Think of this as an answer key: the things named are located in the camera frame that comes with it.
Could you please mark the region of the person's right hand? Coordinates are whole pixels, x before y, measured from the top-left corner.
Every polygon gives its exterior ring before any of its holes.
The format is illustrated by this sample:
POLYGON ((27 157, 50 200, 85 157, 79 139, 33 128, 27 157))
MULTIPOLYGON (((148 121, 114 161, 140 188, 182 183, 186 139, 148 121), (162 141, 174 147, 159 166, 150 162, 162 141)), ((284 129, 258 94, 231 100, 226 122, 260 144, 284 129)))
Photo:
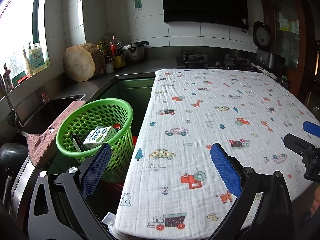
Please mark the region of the person's right hand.
POLYGON ((317 187, 316 191, 314 192, 314 199, 312 202, 312 206, 310 208, 310 213, 314 215, 320 206, 320 187, 317 187))

